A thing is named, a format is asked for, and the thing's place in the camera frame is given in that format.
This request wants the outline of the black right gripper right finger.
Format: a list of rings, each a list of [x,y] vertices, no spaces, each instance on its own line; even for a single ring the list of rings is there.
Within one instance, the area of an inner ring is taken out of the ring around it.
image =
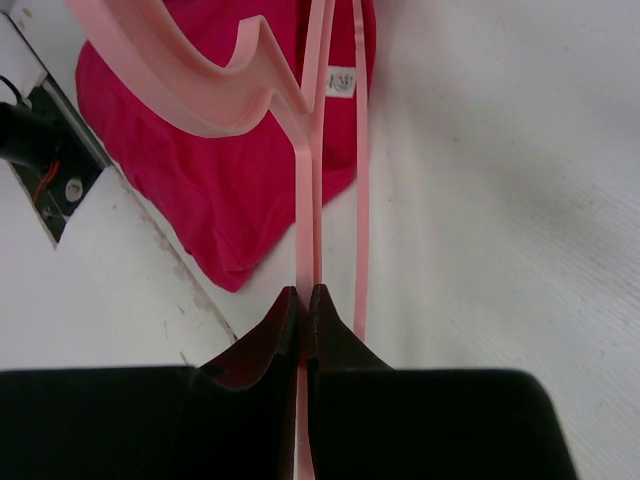
[[[309,437],[320,479],[573,479],[546,390],[512,369],[399,370],[315,287],[308,333]]]

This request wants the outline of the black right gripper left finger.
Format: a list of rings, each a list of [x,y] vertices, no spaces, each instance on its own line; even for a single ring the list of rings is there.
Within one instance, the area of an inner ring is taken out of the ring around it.
[[[200,367],[5,371],[5,479],[289,479],[300,301]]]

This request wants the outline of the red t shirt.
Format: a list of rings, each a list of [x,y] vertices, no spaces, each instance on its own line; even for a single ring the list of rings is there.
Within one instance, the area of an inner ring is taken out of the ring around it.
[[[263,15],[298,82],[311,1],[163,1],[189,41],[227,63],[238,23]],[[323,132],[323,204],[356,174],[352,1],[336,1]],[[271,114],[251,132],[220,139],[190,135],[149,110],[87,41],[75,72],[81,115],[128,181],[162,213],[206,276],[241,289],[295,219],[294,151]]]

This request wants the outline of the pink hanger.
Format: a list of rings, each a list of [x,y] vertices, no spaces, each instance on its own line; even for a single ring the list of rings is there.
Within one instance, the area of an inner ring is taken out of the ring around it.
[[[263,16],[239,23],[232,56],[219,66],[196,50],[160,1],[73,1],[69,7],[111,70],[170,124],[224,138],[248,133],[272,115],[291,143],[298,299],[282,477],[313,478],[303,306],[322,283],[323,136],[334,3],[311,5],[300,76],[292,73]]]

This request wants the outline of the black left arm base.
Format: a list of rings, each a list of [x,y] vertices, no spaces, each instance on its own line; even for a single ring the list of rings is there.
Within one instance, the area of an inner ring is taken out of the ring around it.
[[[112,161],[55,81],[22,94],[3,76],[1,88],[9,93],[1,102],[1,158],[57,243]]]

